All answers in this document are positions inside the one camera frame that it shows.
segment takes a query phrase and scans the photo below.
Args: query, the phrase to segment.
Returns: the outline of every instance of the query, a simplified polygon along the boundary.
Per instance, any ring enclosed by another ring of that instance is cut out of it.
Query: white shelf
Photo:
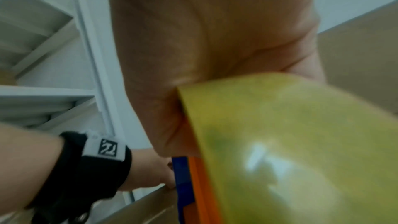
[[[69,110],[76,113],[76,104],[87,104],[94,94],[93,90],[0,85],[0,120],[18,126],[39,126],[54,114],[62,118]]]

